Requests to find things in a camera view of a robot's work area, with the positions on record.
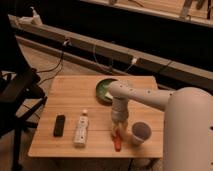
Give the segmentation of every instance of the green plate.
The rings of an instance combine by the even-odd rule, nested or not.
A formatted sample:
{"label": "green plate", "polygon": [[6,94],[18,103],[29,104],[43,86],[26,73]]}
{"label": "green plate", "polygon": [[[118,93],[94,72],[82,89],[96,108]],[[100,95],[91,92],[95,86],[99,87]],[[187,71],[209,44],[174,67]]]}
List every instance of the green plate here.
{"label": "green plate", "polygon": [[107,86],[113,81],[117,81],[117,80],[113,78],[107,78],[107,79],[101,80],[96,85],[96,97],[98,98],[100,102],[104,104],[108,104],[108,105],[112,104],[112,99],[106,97],[106,93],[107,93]]}

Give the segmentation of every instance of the remote control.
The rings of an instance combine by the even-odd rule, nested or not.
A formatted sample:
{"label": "remote control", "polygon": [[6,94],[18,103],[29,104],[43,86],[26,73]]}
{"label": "remote control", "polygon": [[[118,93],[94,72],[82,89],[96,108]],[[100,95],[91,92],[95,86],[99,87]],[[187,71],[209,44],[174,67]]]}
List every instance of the remote control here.
{"label": "remote control", "polygon": [[55,120],[55,127],[53,131],[54,137],[62,137],[64,131],[64,123],[65,123],[65,116],[64,115],[57,115]]}

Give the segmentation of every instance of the dark background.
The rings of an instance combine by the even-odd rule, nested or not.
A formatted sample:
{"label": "dark background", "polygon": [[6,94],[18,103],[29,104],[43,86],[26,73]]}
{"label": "dark background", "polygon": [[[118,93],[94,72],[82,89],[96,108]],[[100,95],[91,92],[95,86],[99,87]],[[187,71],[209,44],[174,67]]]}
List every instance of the dark background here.
{"label": "dark background", "polygon": [[9,14],[213,71],[213,28],[77,0],[1,0]]}

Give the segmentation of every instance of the paper cup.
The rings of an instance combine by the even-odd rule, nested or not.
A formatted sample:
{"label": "paper cup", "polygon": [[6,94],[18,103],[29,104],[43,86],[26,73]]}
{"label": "paper cup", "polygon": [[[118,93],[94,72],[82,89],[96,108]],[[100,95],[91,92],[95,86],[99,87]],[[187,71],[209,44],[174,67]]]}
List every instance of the paper cup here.
{"label": "paper cup", "polygon": [[141,145],[144,141],[148,140],[152,134],[151,128],[144,122],[136,122],[132,126],[132,144]]}

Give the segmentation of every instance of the white bottle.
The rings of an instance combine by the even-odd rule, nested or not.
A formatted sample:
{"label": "white bottle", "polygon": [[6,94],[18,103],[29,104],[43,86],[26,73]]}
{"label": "white bottle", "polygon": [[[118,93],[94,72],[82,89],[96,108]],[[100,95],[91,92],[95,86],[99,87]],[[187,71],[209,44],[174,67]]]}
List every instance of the white bottle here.
{"label": "white bottle", "polygon": [[38,13],[36,12],[36,10],[34,9],[34,7],[30,7],[33,11],[33,23],[37,26],[42,26],[42,21],[41,21],[41,17],[40,15],[38,15]]}
{"label": "white bottle", "polygon": [[74,146],[75,147],[85,147],[87,140],[87,129],[89,126],[89,119],[87,115],[87,110],[83,110],[82,115],[76,126],[75,136],[74,136]]}

